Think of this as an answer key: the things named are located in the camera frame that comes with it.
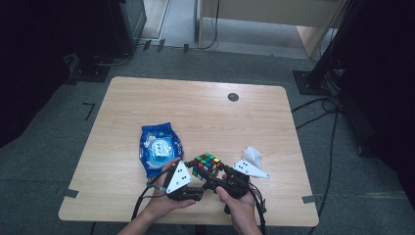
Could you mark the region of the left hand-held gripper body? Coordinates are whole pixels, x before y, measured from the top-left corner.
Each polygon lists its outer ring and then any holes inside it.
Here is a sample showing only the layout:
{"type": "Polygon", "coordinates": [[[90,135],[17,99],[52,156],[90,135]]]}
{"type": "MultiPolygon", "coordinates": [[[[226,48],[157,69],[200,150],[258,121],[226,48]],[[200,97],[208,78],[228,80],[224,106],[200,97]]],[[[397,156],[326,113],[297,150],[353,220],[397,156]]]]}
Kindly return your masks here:
{"type": "Polygon", "coordinates": [[[188,166],[183,162],[178,162],[174,171],[171,171],[165,179],[165,193],[167,197],[174,201],[195,200],[199,201],[204,194],[203,188],[190,187],[192,176],[188,166]]]}

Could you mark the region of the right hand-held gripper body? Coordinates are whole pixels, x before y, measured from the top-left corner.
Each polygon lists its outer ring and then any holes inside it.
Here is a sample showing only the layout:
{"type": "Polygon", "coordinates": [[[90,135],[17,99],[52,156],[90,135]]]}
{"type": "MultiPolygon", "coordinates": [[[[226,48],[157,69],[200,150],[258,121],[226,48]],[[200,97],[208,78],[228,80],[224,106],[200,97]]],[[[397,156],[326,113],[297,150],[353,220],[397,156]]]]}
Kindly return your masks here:
{"type": "Polygon", "coordinates": [[[241,199],[247,194],[250,189],[249,183],[251,176],[255,178],[269,178],[268,173],[250,164],[246,160],[240,160],[230,167],[232,167],[235,172],[232,177],[227,176],[227,183],[229,184],[227,192],[235,199],[241,199]]]}

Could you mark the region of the multicoloured puzzle cube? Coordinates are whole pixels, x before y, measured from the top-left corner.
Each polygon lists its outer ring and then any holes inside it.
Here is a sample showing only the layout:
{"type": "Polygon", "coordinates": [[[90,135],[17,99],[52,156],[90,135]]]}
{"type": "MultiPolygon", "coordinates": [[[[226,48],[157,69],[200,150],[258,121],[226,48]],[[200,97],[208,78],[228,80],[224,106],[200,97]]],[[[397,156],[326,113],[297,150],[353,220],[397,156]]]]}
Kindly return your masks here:
{"type": "Polygon", "coordinates": [[[212,154],[204,153],[194,158],[192,174],[203,182],[206,182],[210,176],[216,177],[221,170],[223,170],[222,161],[212,154]]]}

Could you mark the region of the person's right hand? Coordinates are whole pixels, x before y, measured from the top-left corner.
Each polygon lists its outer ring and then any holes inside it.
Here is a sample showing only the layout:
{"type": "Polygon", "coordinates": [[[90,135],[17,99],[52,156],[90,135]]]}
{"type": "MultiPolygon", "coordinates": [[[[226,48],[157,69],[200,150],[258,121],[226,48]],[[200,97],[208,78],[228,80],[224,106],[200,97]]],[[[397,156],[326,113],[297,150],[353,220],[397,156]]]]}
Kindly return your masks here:
{"type": "Polygon", "coordinates": [[[216,194],[220,201],[229,208],[233,225],[256,224],[252,195],[247,193],[241,199],[234,199],[220,186],[216,188],[216,194]]]}

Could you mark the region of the person's left hand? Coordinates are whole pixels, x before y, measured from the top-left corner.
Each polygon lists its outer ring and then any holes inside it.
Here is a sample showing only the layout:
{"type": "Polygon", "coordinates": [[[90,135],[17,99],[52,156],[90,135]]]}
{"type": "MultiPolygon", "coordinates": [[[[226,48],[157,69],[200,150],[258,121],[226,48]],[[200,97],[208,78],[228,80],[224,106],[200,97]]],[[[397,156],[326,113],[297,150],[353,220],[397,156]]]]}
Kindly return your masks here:
{"type": "MultiPolygon", "coordinates": [[[[162,168],[162,171],[169,169],[170,167],[176,165],[181,160],[179,158],[173,159],[162,168]]],[[[166,173],[162,175],[155,182],[155,186],[162,187],[166,173]]],[[[196,204],[195,200],[185,200],[185,201],[174,201],[169,199],[166,195],[163,194],[161,190],[154,189],[153,193],[154,198],[152,198],[148,205],[142,210],[142,212],[148,213],[152,219],[160,219],[165,215],[176,209],[185,209],[196,204]]]]}

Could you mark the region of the white crumpled tissue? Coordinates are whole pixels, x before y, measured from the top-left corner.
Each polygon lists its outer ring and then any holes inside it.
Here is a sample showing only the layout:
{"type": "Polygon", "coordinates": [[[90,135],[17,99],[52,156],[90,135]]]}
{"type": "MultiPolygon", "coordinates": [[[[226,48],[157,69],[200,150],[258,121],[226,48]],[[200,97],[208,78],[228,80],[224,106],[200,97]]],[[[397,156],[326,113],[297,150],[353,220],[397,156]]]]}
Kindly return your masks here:
{"type": "Polygon", "coordinates": [[[250,164],[256,166],[257,168],[261,168],[260,159],[262,157],[262,153],[256,149],[255,147],[248,146],[244,150],[244,159],[248,161],[250,164]]]}

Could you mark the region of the blue snack bag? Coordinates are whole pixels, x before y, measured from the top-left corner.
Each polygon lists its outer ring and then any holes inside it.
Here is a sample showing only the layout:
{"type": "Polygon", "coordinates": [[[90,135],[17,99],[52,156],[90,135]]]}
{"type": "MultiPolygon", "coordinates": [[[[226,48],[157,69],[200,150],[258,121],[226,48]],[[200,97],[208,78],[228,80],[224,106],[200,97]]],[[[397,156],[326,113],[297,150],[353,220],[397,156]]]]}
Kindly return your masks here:
{"type": "Polygon", "coordinates": [[[181,140],[169,122],[144,125],[141,130],[139,158],[148,178],[157,176],[171,160],[183,158],[181,140]]]}

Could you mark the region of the black tape corner mark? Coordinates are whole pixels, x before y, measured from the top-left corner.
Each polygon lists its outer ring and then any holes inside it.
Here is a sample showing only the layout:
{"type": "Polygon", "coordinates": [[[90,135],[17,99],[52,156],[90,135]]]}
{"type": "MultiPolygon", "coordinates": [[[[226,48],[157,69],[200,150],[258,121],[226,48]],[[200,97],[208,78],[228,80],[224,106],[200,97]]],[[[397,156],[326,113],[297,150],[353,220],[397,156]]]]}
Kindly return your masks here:
{"type": "Polygon", "coordinates": [[[88,108],[87,115],[84,119],[85,121],[87,121],[91,117],[92,112],[94,111],[94,108],[95,108],[96,104],[83,102],[82,105],[88,108]]]}

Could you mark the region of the black metal stand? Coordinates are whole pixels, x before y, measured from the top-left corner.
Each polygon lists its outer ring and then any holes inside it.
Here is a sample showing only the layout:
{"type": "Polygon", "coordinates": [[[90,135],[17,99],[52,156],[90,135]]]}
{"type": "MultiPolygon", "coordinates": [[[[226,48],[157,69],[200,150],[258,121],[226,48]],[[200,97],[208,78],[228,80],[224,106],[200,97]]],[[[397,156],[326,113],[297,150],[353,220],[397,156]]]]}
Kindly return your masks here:
{"type": "Polygon", "coordinates": [[[327,88],[326,73],[331,69],[338,69],[341,66],[341,62],[335,58],[335,54],[340,52],[341,39],[346,35],[346,31],[353,20],[353,16],[351,15],[354,14],[356,9],[355,0],[343,1],[343,7],[337,11],[337,17],[332,20],[330,26],[322,34],[321,40],[323,40],[323,36],[328,33],[330,28],[333,30],[330,43],[314,69],[311,71],[293,71],[300,94],[331,95],[331,91],[327,88]]]}

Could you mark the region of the dark glass-front cabinet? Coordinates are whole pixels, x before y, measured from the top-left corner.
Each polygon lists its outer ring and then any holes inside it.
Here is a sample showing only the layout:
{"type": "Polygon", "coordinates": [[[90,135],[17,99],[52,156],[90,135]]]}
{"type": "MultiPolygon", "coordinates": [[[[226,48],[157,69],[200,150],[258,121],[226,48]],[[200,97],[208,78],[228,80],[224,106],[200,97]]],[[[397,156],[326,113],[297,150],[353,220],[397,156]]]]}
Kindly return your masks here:
{"type": "Polygon", "coordinates": [[[141,38],[147,15],[144,0],[107,0],[117,55],[131,55],[141,38]]]}

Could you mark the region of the light wooden desk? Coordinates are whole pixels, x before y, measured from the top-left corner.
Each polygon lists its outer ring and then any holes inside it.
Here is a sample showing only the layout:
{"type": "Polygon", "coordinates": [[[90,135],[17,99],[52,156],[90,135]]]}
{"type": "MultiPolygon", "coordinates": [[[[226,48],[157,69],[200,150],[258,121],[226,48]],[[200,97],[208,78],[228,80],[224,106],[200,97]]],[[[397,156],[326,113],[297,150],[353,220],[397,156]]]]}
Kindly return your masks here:
{"type": "Polygon", "coordinates": [[[306,55],[311,58],[328,30],[341,17],[347,0],[196,0],[199,39],[203,41],[203,18],[295,25],[306,55]]]}

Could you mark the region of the black stand base plate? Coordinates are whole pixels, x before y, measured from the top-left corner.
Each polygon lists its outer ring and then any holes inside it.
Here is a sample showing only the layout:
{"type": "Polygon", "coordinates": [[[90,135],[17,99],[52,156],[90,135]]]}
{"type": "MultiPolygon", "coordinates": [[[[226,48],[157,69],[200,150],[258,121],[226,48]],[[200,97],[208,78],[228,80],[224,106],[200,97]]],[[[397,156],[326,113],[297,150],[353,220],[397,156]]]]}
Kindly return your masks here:
{"type": "Polygon", "coordinates": [[[89,66],[84,69],[76,54],[66,56],[65,62],[70,69],[68,82],[75,83],[77,81],[85,82],[104,82],[110,71],[110,67],[89,66]]]}

